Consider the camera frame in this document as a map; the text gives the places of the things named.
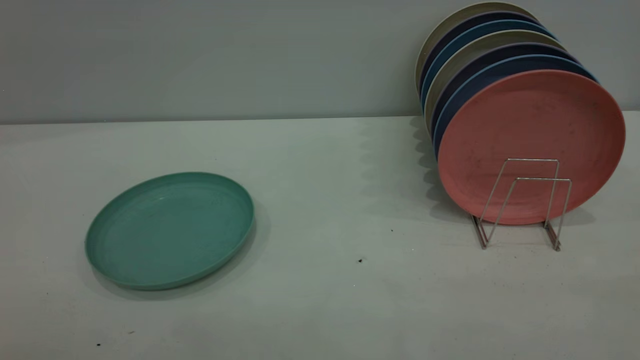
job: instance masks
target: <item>teal plate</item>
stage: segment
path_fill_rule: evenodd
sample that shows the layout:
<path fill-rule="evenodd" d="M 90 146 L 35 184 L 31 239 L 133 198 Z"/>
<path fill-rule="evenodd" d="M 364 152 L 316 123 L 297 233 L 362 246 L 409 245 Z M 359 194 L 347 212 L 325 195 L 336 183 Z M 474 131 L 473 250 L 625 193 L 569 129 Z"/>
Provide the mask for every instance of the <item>teal plate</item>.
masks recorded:
<path fill-rule="evenodd" d="M 84 243 L 102 275 L 126 288 L 164 290 L 219 269 L 242 247 L 253 202 L 237 182 L 204 172 L 151 179 L 113 199 Z"/>

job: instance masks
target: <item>wire rack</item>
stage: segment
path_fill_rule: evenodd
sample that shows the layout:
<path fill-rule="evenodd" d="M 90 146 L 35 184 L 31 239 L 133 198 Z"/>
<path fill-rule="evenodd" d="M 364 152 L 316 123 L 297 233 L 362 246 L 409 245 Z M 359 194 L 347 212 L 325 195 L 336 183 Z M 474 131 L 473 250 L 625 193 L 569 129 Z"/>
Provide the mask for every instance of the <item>wire rack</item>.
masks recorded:
<path fill-rule="evenodd" d="M 507 193 L 507 197 L 504 199 L 504 202 L 502 203 L 502 207 L 500 208 L 500 211 L 498 212 L 498 217 L 495 219 L 495 222 L 493 223 L 493 226 L 491 227 L 491 231 L 489 232 L 489 235 L 487 236 L 486 231 L 484 230 L 484 216 L 486 214 L 486 210 L 489 208 L 489 204 L 491 204 L 491 199 L 493 197 L 493 193 L 495 192 L 496 187 L 498 187 L 498 183 L 500 182 L 500 179 L 502 177 L 502 173 L 504 171 L 504 169 L 506 168 L 508 163 L 512 163 L 512 162 L 552 162 L 552 163 L 556 163 L 556 171 L 554 173 L 553 177 L 524 177 L 524 176 L 519 176 L 516 177 L 513 182 L 511 183 L 511 187 L 509 188 L 509 192 Z M 486 201 L 486 204 L 484 205 L 484 210 L 482 212 L 482 215 L 478 218 L 474 215 L 471 215 L 471 219 L 474 223 L 474 226 L 476 228 L 477 234 L 478 234 L 478 238 L 480 241 L 480 246 L 483 249 L 486 249 L 487 246 L 489 245 L 489 241 L 491 240 L 491 238 L 493 237 L 493 233 L 495 232 L 495 228 L 497 227 L 498 223 L 500 222 L 500 218 L 502 217 L 502 213 L 504 212 L 504 208 L 507 206 L 507 203 L 509 202 L 509 198 L 511 197 L 511 193 L 513 192 L 513 189 L 516 187 L 516 185 L 518 183 L 521 183 L 523 181 L 552 181 L 553 185 L 551 187 L 551 195 L 549 197 L 549 206 L 547 208 L 547 215 L 545 216 L 545 221 L 541 222 L 540 224 L 542 225 L 542 228 L 544 228 L 544 230 L 546 230 L 547 235 L 549 237 L 549 240 L 551 241 L 551 246 L 553 247 L 553 249 L 555 251 L 560 251 L 560 232 L 562 231 L 562 224 L 564 221 L 564 214 L 566 213 L 566 207 L 567 204 L 569 203 L 569 196 L 571 195 L 571 187 L 572 187 L 572 181 L 571 179 L 563 179 L 563 178 L 559 178 L 558 177 L 558 170 L 560 169 L 560 161 L 558 159 L 523 159 L 523 158 L 508 158 L 504 161 L 504 163 L 502 164 L 502 168 L 500 169 L 500 172 L 498 173 L 498 176 L 495 179 L 495 184 L 493 184 L 493 189 L 491 190 L 491 193 L 489 194 L 489 198 Z M 558 230 L 557 232 L 554 231 L 553 227 L 551 226 L 551 223 L 549 222 L 549 214 L 551 213 L 551 205 L 553 204 L 553 200 L 554 200 L 554 195 L 556 192 L 556 183 L 557 182 L 563 182 L 563 183 L 568 183 L 568 189 L 566 192 L 566 197 L 564 199 L 564 206 L 563 206 L 563 210 L 562 210 L 562 215 L 560 216 L 560 223 L 558 224 Z"/>

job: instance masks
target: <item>table surface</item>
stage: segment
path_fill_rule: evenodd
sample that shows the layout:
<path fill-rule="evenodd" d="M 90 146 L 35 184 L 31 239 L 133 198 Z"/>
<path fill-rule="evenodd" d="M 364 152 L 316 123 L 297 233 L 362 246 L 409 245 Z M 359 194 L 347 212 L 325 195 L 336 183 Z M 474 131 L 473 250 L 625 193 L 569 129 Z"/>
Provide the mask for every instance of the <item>table surface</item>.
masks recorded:
<path fill-rule="evenodd" d="M 611 180 L 481 250 L 418 117 L 0 126 L 0 359 L 640 357 L 640 112 Z M 183 288 L 121 289 L 86 230 L 152 177 L 229 176 L 257 226 Z"/>

